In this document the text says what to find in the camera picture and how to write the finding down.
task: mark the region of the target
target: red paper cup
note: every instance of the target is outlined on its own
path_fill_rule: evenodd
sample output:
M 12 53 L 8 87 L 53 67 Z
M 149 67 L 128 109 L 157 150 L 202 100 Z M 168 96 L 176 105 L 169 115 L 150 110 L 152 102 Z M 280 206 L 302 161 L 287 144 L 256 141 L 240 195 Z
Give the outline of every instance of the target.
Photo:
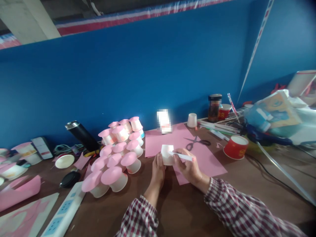
M 218 119 L 224 120 L 227 118 L 232 106 L 230 104 L 222 104 L 222 108 L 219 108 L 218 110 Z
M 228 144 L 224 147 L 225 155 L 234 160 L 241 160 L 245 157 L 249 141 L 242 136 L 231 136 Z

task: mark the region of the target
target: black scissors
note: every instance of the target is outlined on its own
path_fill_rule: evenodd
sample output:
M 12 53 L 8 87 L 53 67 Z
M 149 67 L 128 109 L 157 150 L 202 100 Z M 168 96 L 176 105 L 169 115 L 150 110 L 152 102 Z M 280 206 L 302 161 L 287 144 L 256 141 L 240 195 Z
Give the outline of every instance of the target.
M 201 143 L 201 144 L 203 144 L 203 145 L 206 145 L 206 146 L 211 145 L 211 143 L 210 143 L 209 141 L 207 141 L 207 140 L 197 141 L 197 138 L 198 138 L 198 136 L 195 136 L 195 139 L 194 139 L 194 140 L 191 140 L 191 139 L 188 139 L 188 138 L 184 138 L 184 139 L 186 139 L 186 140 L 192 141 L 192 143 L 189 143 L 189 144 L 187 144 L 187 146 L 186 146 L 186 148 L 187 148 L 188 151 L 191 151 L 191 150 L 193 149 L 193 144 L 196 143 L 196 142 L 199 142 L 199 143 Z

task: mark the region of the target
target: power strip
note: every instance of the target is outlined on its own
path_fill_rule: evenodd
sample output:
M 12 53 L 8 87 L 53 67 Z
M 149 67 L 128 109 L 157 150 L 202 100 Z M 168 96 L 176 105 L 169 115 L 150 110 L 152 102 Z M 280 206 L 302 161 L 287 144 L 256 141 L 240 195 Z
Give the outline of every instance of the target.
M 82 183 L 79 182 L 73 186 L 41 237 L 62 237 L 65 235 L 86 194 L 81 191 Z

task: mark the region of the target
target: wooden table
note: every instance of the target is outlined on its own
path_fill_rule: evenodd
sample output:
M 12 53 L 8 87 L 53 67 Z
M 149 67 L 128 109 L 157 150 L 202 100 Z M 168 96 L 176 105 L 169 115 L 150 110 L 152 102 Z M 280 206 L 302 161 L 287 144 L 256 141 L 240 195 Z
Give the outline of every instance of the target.
M 194 136 L 198 135 L 201 139 L 212 143 L 210 150 L 228 171 L 216 178 L 228 181 L 245 194 L 258 197 L 275 216 L 283 220 L 299 226 L 314 220 L 315 209 L 270 178 L 249 156 L 240 161 L 232 160 L 225 156 L 221 147 L 216 148 L 216 143 L 225 146 L 226 141 L 217 139 L 204 128 L 198 131 L 191 128 L 189 130 Z M 287 149 L 289 151 L 283 151 L 282 154 L 278 151 L 270 152 L 270 154 L 316 198 L 316 159 L 296 148 Z M 297 190 L 263 154 L 252 155 L 260 160 L 273 175 Z M 312 165 L 290 157 L 310 162 Z M 140 171 L 133 175 L 128 174 L 128 183 L 121 192 L 110 191 L 99 199 L 95 199 L 90 193 L 86 194 L 65 236 L 115 235 L 129 204 L 134 198 L 143 194 L 150 183 L 153 158 L 147 159 L 143 154 L 140 160 L 142 162 Z M 53 165 L 52 160 L 45 160 L 30 167 L 26 174 L 39 174 L 44 182 L 40 193 L 1 212 L 0 216 L 58 192 L 59 198 L 41 229 L 40 236 L 70 191 L 70 189 L 59 188 L 59 183 L 72 167 L 60 170 Z M 191 184 L 182 186 L 178 184 L 172 167 L 166 169 L 165 183 L 158 200 L 157 210 L 158 236 L 231 236 L 217 216 L 206 206 L 201 192 Z

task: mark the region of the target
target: pink cardstock sheet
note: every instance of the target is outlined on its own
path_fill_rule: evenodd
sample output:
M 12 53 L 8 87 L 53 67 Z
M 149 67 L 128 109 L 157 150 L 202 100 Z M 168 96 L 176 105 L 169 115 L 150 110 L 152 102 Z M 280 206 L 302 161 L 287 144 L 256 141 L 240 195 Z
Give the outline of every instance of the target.
M 89 161 L 90 157 L 91 156 L 84 157 L 82 152 L 77 162 L 74 163 L 74 166 L 77 167 L 79 170 L 82 170 L 86 163 Z
M 161 146 L 163 144 L 173 145 L 174 149 L 186 148 L 187 144 L 191 143 L 191 141 L 185 138 L 191 140 L 194 140 L 195 138 L 183 123 L 173 125 L 172 133 L 170 134 L 162 135 L 161 131 L 158 130 L 146 131 L 145 134 L 145 157 L 155 156 L 158 152 L 161 151 Z M 191 153 L 197 157 L 198 166 L 201 172 L 203 172 L 207 176 L 213 177 L 227 173 L 225 168 L 216 159 L 216 157 L 206 145 L 198 142 L 194 143 Z M 176 165 L 173 166 L 173 169 L 177 176 L 179 185 L 189 183 L 189 181 L 187 181 L 185 177 L 181 174 Z

